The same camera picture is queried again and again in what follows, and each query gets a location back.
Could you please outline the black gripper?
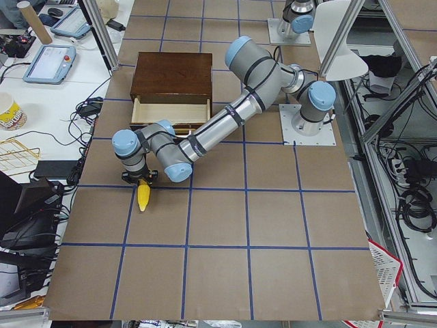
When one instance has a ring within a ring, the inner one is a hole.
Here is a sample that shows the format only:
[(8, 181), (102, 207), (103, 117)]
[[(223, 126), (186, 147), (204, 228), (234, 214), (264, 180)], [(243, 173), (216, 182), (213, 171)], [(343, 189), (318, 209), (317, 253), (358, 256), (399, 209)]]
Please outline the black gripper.
[(124, 171), (122, 173), (122, 180), (127, 182), (128, 184), (139, 185), (139, 183), (143, 180), (148, 185), (151, 185), (155, 179), (158, 178), (157, 170), (149, 170), (147, 173), (145, 172), (129, 172)]

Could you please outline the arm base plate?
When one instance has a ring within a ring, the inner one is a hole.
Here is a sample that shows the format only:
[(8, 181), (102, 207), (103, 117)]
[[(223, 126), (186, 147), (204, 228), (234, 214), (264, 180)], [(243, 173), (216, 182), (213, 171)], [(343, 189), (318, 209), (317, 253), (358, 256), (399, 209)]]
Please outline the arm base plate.
[(280, 104), (283, 143), (287, 146), (335, 146), (335, 134), (328, 112), (320, 122), (306, 121), (301, 105)]
[(270, 44), (310, 46), (309, 30), (312, 22), (312, 18), (296, 18), (290, 23), (282, 18), (269, 18), (268, 33)]

